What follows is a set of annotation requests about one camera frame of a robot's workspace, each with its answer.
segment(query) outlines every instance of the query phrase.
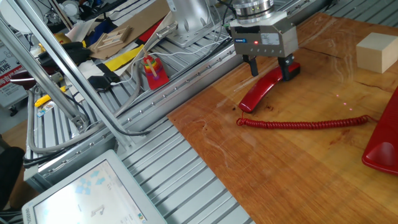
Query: black bag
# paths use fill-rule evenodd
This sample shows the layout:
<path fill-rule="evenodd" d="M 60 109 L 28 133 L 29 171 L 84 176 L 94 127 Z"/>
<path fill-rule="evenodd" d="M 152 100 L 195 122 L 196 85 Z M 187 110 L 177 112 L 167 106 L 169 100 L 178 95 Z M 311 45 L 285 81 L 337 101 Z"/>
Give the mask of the black bag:
<path fill-rule="evenodd" d="M 24 155 L 24 150 L 19 147 L 9 147 L 0 154 L 0 211 L 7 205 L 21 171 Z"/>

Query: white monitor frame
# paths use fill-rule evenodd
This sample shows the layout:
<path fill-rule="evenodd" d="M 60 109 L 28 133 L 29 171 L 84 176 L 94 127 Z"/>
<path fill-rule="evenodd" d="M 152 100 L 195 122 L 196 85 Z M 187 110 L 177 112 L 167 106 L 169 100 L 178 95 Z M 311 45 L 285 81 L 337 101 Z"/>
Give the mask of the white monitor frame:
<path fill-rule="evenodd" d="M 133 201 L 138 206 L 139 210 L 145 216 L 147 220 L 145 224 L 167 224 L 164 220 L 163 216 L 159 213 L 159 211 L 155 208 L 155 205 L 151 202 L 145 192 L 141 189 L 140 185 L 134 179 L 134 177 L 127 170 L 126 166 L 120 161 L 119 157 L 113 150 L 108 150 L 96 159 L 89 162 L 87 165 L 78 169 L 73 174 L 69 175 L 67 178 L 63 179 L 59 183 L 55 184 L 53 187 L 49 188 L 30 202 L 26 203 L 22 208 L 22 214 L 24 218 L 25 224 L 43 224 L 37 223 L 36 214 L 34 207 L 47 198 L 51 197 L 53 194 L 66 187 L 70 183 L 74 182 L 82 175 L 87 173 L 89 170 L 92 170 L 102 162 L 107 161 L 111 166 L 115 174 L 119 177 L 119 180 L 126 188 L 127 192 L 133 199 Z"/>

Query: monitor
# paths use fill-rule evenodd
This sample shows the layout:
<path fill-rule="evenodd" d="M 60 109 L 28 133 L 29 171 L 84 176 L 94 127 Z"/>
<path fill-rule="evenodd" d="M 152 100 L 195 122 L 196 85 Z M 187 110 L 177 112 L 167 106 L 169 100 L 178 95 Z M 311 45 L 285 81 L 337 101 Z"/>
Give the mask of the monitor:
<path fill-rule="evenodd" d="M 25 224 L 160 224 L 162 215 L 113 150 L 22 208 Z"/>

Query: wooden table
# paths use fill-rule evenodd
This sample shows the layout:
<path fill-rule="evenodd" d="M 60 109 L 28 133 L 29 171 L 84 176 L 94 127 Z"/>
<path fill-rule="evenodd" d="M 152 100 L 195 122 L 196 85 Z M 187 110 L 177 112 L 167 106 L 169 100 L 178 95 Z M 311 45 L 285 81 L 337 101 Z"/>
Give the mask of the wooden table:
<path fill-rule="evenodd" d="M 323 121 L 380 118 L 398 85 L 356 66 L 355 46 L 398 29 L 316 14 L 297 29 L 301 74 L 279 83 L 245 118 Z M 257 58 L 260 77 L 277 65 Z M 256 223 L 398 223 L 398 177 L 364 166 L 376 126 L 320 131 L 239 127 L 240 100 L 256 83 L 248 65 L 169 114 L 170 120 Z"/>

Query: computer screen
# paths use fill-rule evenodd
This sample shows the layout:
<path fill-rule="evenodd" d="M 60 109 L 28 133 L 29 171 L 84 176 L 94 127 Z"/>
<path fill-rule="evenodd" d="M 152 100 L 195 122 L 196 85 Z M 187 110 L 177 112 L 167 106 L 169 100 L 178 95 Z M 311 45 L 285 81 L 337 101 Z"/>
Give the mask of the computer screen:
<path fill-rule="evenodd" d="M 147 221 L 107 160 L 34 207 L 38 224 L 140 224 Z"/>

